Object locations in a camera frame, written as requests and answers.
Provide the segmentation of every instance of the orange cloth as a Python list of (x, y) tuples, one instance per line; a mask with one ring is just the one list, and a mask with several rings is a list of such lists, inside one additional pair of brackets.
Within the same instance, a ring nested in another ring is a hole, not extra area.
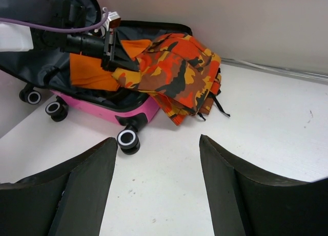
[[(126, 53), (134, 58), (142, 53), (150, 44), (150, 40), (121, 40)], [(85, 89), (117, 91), (120, 85), (111, 73), (101, 68), (101, 59), (70, 54), (71, 84)]]

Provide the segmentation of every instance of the cable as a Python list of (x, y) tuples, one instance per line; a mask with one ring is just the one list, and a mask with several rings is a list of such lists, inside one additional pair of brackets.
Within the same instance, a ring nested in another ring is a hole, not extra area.
[(19, 20), (15, 20), (15, 19), (10, 19), (10, 18), (2, 18), (2, 17), (0, 17), (0, 22), (14, 24), (14, 25), (22, 25), (22, 26), (27, 26), (30, 28), (52, 31), (52, 32), (56, 32), (56, 33), (80, 33), (80, 32), (86, 32), (89, 30), (98, 29), (99, 27), (101, 27), (106, 22), (106, 20), (109, 16), (109, 11), (106, 7), (103, 8), (103, 11), (105, 12), (105, 16), (102, 18), (102, 20), (99, 23), (88, 26), (88, 27), (84, 27), (84, 28), (61, 29), (61, 28), (37, 25), (37, 24), (32, 24), (32, 23), (28, 23), (28, 22), (23, 22), (23, 21), (19, 21)]

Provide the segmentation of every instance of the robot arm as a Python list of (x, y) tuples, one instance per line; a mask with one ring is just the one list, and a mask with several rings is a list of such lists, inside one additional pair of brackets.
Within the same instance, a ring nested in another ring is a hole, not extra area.
[(124, 68), (138, 71), (138, 66), (131, 60), (117, 37), (116, 28), (120, 24), (117, 12), (107, 15), (102, 25), (102, 36), (75, 32), (85, 27), (86, 10), (63, 2), (60, 11), (49, 21), (47, 30), (30, 28), (19, 24), (1, 23), (0, 18), (0, 52), (24, 52), (30, 50), (54, 50), (76, 53), (101, 59), (101, 67), (107, 71)]

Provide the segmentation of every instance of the folded garment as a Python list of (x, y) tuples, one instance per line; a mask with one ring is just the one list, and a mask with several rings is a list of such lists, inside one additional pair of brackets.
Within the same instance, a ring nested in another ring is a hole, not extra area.
[[(150, 40), (122, 40), (126, 53), (134, 58), (142, 53), (150, 44)], [(85, 89), (117, 91), (119, 83), (111, 73), (101, 68), (101, 59), (70, 54), (71, 84)]]
[(139, 72), (117, 68), (112, 76), (122, 87), (152, 96), (176, 125), (218, 104), (221, 59), (194, 37), (162, 35), (135, 58)]

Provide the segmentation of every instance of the open suitcase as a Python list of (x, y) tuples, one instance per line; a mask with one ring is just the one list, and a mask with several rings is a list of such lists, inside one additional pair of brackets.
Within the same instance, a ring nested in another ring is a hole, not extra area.
[[(86, 25), (101, 20), (101, 9), (96, 0), (0, 0), (0, 17), (47, 25), (63, 2), (86, 8)], [(180, 24), (122, 20), (116, 28), (118, 39), (150, 39), (167, 33), (187, 33), (191, 29)], [(100, 97), (96, 90), (73, 87), (70, 83), (69, 53), (52, 51), (1, 52), (0, 69), (27, 83), (19, 93), (22, 101), (37, 104), (41, 95), (34, 88), (51, 90), (57, 100), (46, 107), (54, 121), (62, 121), (68, 106), (94, 116), (115, 122), (125, 129), (117, 136), (120, 148), (126, 154), (139, 150), (140, 131), (155, 115), (159, 107), (147, 94), (119, 89), (110, 98)]]

